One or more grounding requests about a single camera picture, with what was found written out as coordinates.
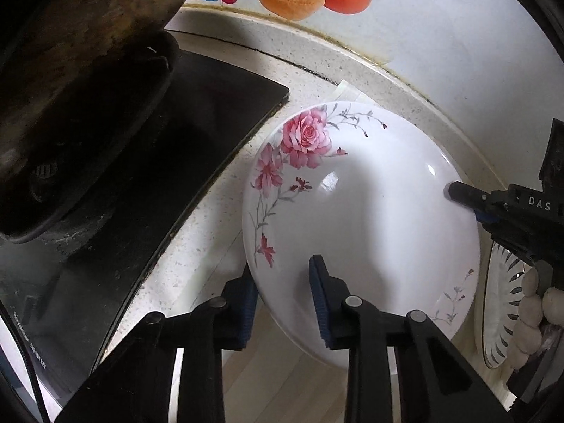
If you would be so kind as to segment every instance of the white plate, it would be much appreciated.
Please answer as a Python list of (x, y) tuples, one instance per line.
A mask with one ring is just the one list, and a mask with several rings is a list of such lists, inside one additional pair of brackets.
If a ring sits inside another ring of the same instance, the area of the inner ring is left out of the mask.
[(382, 108), (327, 103), (274, 131), (246, 184), (243, 239), (260, 295), (288, 337), (348, 366), (348, 351), (329, 351), (319, 334), (307, 265), (322, 254), (351, 293), (398, 315), (423, 310), (452, 338), (480, 259), (472, 210), (445, 198), (457, 180), (427, 135)]
[(523, 298), (523, 261), (495, 243), (490, 254), (482, 318), (482, 353), (486, 366), (496, 369), (505, 361)]

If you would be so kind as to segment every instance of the black glass cooktop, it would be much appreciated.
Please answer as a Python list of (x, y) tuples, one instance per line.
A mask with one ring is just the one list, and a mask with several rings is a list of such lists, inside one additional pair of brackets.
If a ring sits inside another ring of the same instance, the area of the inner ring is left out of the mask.
[(0, 241), (0, 298), (61, 405), (210, 181), (288, 93), (182, 51), (163, 101), (72, 214), (28, 243)]

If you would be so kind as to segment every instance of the dish with black stripes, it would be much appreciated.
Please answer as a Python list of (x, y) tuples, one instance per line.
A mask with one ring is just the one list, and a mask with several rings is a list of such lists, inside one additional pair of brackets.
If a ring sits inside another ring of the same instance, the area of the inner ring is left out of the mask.
[(482, 318), (482, 352), (490, 369), (499, 367), (507, 355), (523, 298), (521, 281), (529, 269), (517, 256), (494, 243), (486, 276)]

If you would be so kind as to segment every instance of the floral pattern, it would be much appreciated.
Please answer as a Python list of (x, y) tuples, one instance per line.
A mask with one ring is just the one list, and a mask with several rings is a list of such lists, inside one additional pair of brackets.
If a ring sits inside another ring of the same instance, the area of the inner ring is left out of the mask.
[(437, 310), (435, 316), (431, 317), (433, 321), (442, 321), (448, 324), (449, 326), (452, 325), (452, 323), (456, 318), (456, 315), (458, 315), (456, 311), (456, 307), (458, 303), (466, 298), (466, 295), (464, 294), (464, 290), (465, 290), (464, 284), (466, 283), (467, 279), (472, 276), (473, 273), (474, 270), (470, 269), (466, 274), (466, 276), (464, 277), (464, 281), (462, 282), (462, 284), (460, 286), (452, 288), (453, 293), (450, 294), (444, 293), (445, 297), (450, 301), (451, 307), (449, 308), (448, 311), (445, 311), (443, 313), (441, 313), (440, 310)]
[[(387, 128), (384, 122), (373, 117), (372, 111), (350, 112), (350, 105), (338, 111), (338, 106), (339, 103), (335, 103), (330, 114), (327, 112), (326, 105), (297, 114), (282, 126), (280, 144), (273, 146), (269, 142), (260, 152), (255, 166), (256, 178), (251, 184), (254, 189), (260, 191), (260, 195), (256, 210), (249, 212), (255, 228), (255, 265), (259, 255), (264, 256), (271, 268), (274, 265), (276, 251), (273, 246), (269, 246), (265, 228), (269, 225), (269, 217), (276, 215), (275, 209), (278, 203), (294, 202), (297, 196), (313, 189), (305, 178), (296, 177), (284, 190), (284, 165), (289, 164), (298, 170), (303, 168), (313, 170), (322, 164), (324, 157), (348, 155), (348, 152), (341, 147), (331, 152), (332, 142), (329, 131), (340, 130), (340, 125), (351, 125), (362, 131), (365, 137), (368, 137), (368, 134), (360, 125), (362, 119), (375, 119), (382, 125), (382, 129)], [(273, 188), (277, 188), (275, 198), (272, 197)]]

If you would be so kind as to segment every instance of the black cable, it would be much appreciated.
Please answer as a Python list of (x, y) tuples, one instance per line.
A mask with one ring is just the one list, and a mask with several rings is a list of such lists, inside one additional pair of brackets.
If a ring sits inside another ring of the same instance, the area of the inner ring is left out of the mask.
[(0, 317), (8, 327), (8, 331), (10, 331), (13, 340), (16, 342), (16, 345), (18, 345), (18, 350), (20, 350), (20, 354), (22, 355), (22, 359), (24, 360), (25, 369), (27, 370), (29, 381), (32, 384), (33, 396), (35, 397), (37, 408), (39, 409), (39, 414), (41, 415), (41, 420), (43, 421), (43, 423), (51, 423), (49, 414), (47, 413), (47, 408), (45, 407), (43, 395), (41, 394), (41, 389), (39, 388), (39, 381), (37, 380), (37, 375), (35, 373), (35, 369), (33, 368), (32, 358), (31, 356), (29, 356), (29, 352), (27, 351), (22, 336), (20, 335), (18, 328), (12, 321), (12, 318), (10, 317), (4, 304), (2, 304), (2, 301), (0, 301)]

